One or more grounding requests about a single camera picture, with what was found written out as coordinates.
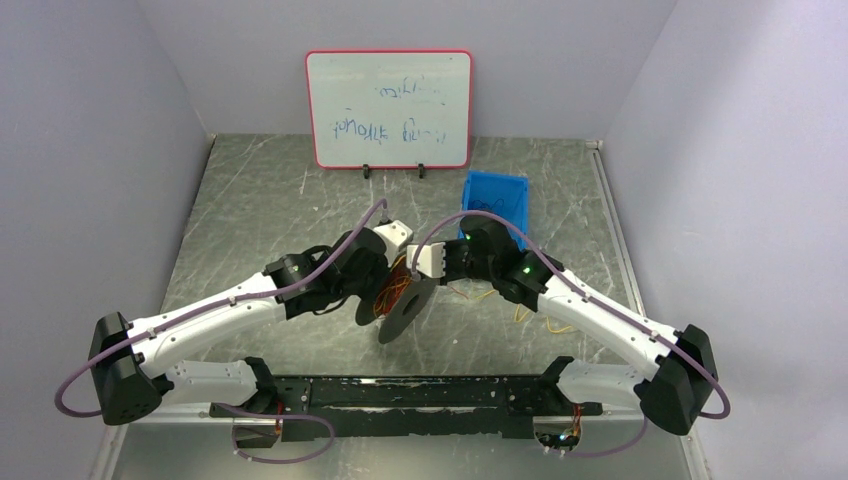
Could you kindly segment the black cable spool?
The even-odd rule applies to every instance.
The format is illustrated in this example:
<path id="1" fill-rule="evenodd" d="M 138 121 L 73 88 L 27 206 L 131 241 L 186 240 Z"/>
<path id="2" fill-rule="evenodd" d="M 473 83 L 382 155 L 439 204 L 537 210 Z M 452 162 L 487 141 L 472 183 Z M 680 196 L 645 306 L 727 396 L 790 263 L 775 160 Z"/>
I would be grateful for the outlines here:
<path id="1" fill-rule="evenodd" d="M 424 275 L 415 280 L 406 266 L 406 255 L 402 254 L 392 264 L 376 298 L 359 302 L 355 322 L 366 326 L 381 320 L 377 340 L 380 344 L 388 344 L 412 324 L 437 286 L 436 280 Z"/>

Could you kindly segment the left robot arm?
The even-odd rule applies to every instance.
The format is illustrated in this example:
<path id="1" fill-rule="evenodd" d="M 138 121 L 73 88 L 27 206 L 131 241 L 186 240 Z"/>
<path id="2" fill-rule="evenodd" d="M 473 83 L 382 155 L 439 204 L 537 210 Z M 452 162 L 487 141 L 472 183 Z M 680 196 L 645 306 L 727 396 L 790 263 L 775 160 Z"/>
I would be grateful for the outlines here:
<path id="1" fill-rule="evenodd" d="M 264 411 L 277 390 L 262 360 L 198 362 L 191 355 L 254 326 L 330 313 L 351 297 L 375 301 L 411 238 L 399 222 L 365 227 L 332 246 L 287 254 L 180 309 L 135 320 L 119 312 L 101 317 L 89 352 L 98 417 L 122 425 L 163 405 L 204 401 Z"/>

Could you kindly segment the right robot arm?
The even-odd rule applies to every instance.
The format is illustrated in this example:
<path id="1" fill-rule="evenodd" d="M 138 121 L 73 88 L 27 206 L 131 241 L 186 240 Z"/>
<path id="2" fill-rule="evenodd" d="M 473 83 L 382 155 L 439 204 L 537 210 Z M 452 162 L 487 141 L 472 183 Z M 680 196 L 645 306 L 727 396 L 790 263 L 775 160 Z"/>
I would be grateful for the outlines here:
<path id="1" fill-rule="evenodd" d="M 458 223 L 469 257 L 484 265 L 484 280 L 504 299 L 567 321 L 623 359 L 621 365 L 566 366 L 557 387 L 567 400 L 637 409 L 678 436 L 689 434 L 700 418 L 730 415 L 731 401 L 719 382 L 706 331 L 693 324 L 677 329 L 612 300 L 491 212 L 454 213 L 426 234 L 426 244 L 451 223 Z"/>

